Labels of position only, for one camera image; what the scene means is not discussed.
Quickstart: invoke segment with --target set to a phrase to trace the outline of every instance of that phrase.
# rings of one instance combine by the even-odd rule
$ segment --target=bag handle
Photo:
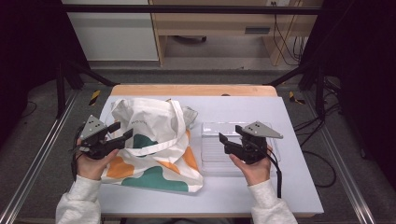
[[[125,99],[117,100],[113,106],[112,111],[122,101],[125,101]],[[186,124],[184,122],[183,110],[181,109],[180,103],[178,101],[173,101],[173,100],[169,100],[168,103],[170,103],[176,114],[177,136],[174,139],[153,146],[142,147],[142,148],[130,148],[131,150],[128,150],[129,153],[131,153],[134,156],[147,156],[149,154],[153,154],[174,146],[179,141],[179,139],[184,136],[186,132]]]

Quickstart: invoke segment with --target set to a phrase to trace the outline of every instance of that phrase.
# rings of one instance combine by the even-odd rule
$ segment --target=wire
[[[76,161],[78,161],[78,159],[82,156],[82,154],[83,154],[83,153],[79,154],[79,155],[76,157]]]
[[[327,98],[328,96],[330,96],[330,95],[337,96],[337,93],[334,92],[334,91],[331,91],[331,92],[327,93],[326,95],[324,95],[323,98],[326,99],[326,98]]]
[[[258,147],[256,144],[254,143],[250,143],[253,147],[255,148],[260,148]],[[268,155],[267,152],[262,151],[262,150],[258,150],[260,153],[262,153],[266,158],[268,158],[268,160],[271,161],[271,163],[275,166],[276,168],[276,177],[277,177],[277,183],[276,183],[276,192],[277,192],[277,197],[281,198],[282,197],[282,172],[280,171],[279,165],[277,163],[277,158],[276,155],[273,153],[272,150],[270,150],[270,154],[272,154],[274,156],[275,159],[273,159],[270,155]]]
[[[326,116],[330,116],[332,113],[334,113],[335,111],[340,110],[340,109],[341,109],[340,104],[335,104],[335,105],[332,106],[331,110],[328,110],[326,112]]]
[[[298,125],[294,126],[293,129],[294,129],[295,132],[298,132],[298,131],[300,131],[300,130],[306,128],[306,127],[308,127],[309,125],[311,125],[312,123],[314,123],[314,122],[315,122],[316,120],[318,120],[318,119],[319,119],[319,117],[316,117],[316,118],[311,119],[311,120],[309,120],[309,121],[303,122],[303,123],[301,123],[301,124],[298,124]]]
[[[302,136],[302,135],[307,135],[307,134],[311,134],[311,133],[297,133],[296,136]]]
[[[278,29],[278,27],[277,27],[277,21],[276,21],[276,14],[275,14],[274,16],[275,16],[275,25],[274,25],[275,30],[274,30],[274,32],[273,32],[273,39],[274,39],[274,43],[275,43],[275,45],[276,45],[277,50],[279,50],[280,56],[282,56],[283,61],[284,61],[285,64],[287,64],[287,65],[299,65],[299,64],[295,64],[295,63],[288,63],[288,61],[286,61],[286,58],[285,58],[285,56],[284,56],[283,53],[282,53],[282,50],[280,49],[279,45],[276,43],[275,32],[276,32],[276,29]]]
[[[73,149],[76,148],[76,146],[77,146],[77,140],[78,140],[78,138],[80,137],[81,132],[82,132],[82,130],[84,129],[84,127],[85,127],[85,122],[82,123],[82,124],[77,128],[75,137],[74,137],[74,139],[73,139]]]
[[[287,31],[287,34],[290,32],[291,24],[292,24],[292,22],[294,21],[295,16],[296,16],[296,15],[293,15],[293,17],[291,18],[291,23],[290,23],[290,25],[289,25],[289,29],[288,29],[288,31]],[[276,48],[279,50],[279,53],[280,53],[280,55],[282,56],[283,61],[284,61],[285,64],[287,64],[287,65],[299,65],[299,64],[300,64],[300,58],[296,60],[295,54],[294,54],[294,56],[293,56],[293,55],[290,53],[290,50],[289,50],[289,48],[288,48],[286,39],[285,39],[285,38],[283,37],[283,35],[280,33],[280,29],[279,29],[279,27],[277,26],[276,14],[274,14],[274,19],[275,19],[275,24],[274,24],[274,29],[275,29],[275,30],[273,31],[273,39],[274,39],[274,43],[275,43],[275,45],[276,45]],[[275,36],[275,32],[276,32],[276,31],[279,33],[279,35],[280,35],[280,37],[281,37],[281,39],[282,39],[282,41],[283,41],[283,44],[284,44],[286,50],[288,51],[290,57],[291,57],[294,61],[296,61],[297,64],[288,63],[288,62],[286,61],[285,56],[283,55],[283,53],[282,53],[282,51],[281,51],[279,45],[278,45],[277,42],[276,42],[276,36]],[[301,53],[301,55],[302,55],[302,47],[303,47],[303,46],[300,45],[300,53]]]
[[[37,109],[37,104],[36,104],[35,102],[28,101],[27,103],[28,103],[28,104],[33,104],[34,108],[33,108],[33,110],[30,111],[29,113],[27,113],[27,114],[25,114],[25,115],[22,115],[21,118],[28,117],[29,115],[33,114],[33,113],[35,112],[35,110]]]
[[[303,150],[303,153],[305,153],[305,154],[310,154],[310,155],[313,155],[313,156],[316,156],[316,157],[320,158],[320,159],[323,160],[325,163],[327,163],[327,164],[329,165],[329,167],[332,169],[332,182],[330,182],[330,184],[327,184],[327,185],[319,185],[319,184],[315,184],[315,183],[314,183],[314,185],[315,185],[316,187],[318,187],[318,188],[329,188],[329,187],[333,186],[334,183],[335,183],[335,181],[336,181],[336,179],[337,179],[337,173],[335,172],[334,167],[333,167],[326,159],[324,159],[323,157],[319,156],[319,154],[317,154],[317,153],[314,153],[314,152],[311,152],[311,151],[306,151],[306,150]]]
[[[304,36],[301,36],[301,40],[300,40],[300,49],[299,49],[300,52],[299,52],[299,53],[296,53],[296,52],[295,52],[297,39],[299,39],[298,36],[294,37],[293,55],[294,55],[294,58],[296,58],[296,59],[298,60],[298,63],[300,63],[300,62],[301,62],[301,59],[302,59],[302,57],[303,57],[305,37],[304,37]]]
[[[302,147],[321,127],[323,127],[323,124],[324,124],[324,120],[322,120],[320,124],[318,124],[318,126],[315,128],[315,130],[312,131],[312,133],[305,138],[305,140],[300,144],[300,147]]]

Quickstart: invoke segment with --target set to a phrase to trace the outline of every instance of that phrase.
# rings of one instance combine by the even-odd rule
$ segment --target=person
[[[117,153],[117,149],[113,150],[97,161],[85,154],[79,155],[76,182],[57,205],[56,223],[100,223],[100,178]],[[255,199],[255,204],[251,208],[255,224],[297,223],[286,202],[276,197],[270,180],[271,162],[267,158],[250,165],[243,163],[233,154],[230,154],[230,159],[244,174],[247,187]]]

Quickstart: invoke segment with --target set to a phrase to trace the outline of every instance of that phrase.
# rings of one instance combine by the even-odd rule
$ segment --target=orange pattern
[[[107,171],[107,176],[111,178],[124,178],[134,174],[134,166],[125,163],[122,157],[116,157]]]
[[[190,138],[191,138],[191,134],[190,134],[190,130],[186,130],[186,135],[187,135],[187,137],[189,138],[189,140],[190,140]]]
[[[190,166],[192,169],[198,171],[198,165],[195,160],[194,154],[192,153],[191,147],[187,147],[186,151],[183,154],[183,160]]]
[[[157,161],[159,164],[161,164],[162,166],[173,170],[175,173],[180,175],[180,171],[178,170],[177,166],[175,166],[173,163],[171,162],[167,162],[167,161]]]

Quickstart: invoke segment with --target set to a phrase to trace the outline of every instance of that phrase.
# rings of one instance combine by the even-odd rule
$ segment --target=white cabinet
[[[64,4],[147,5],[146,0],[63,0]],[[149,13],[68,13],[88,61],[158,61]]]

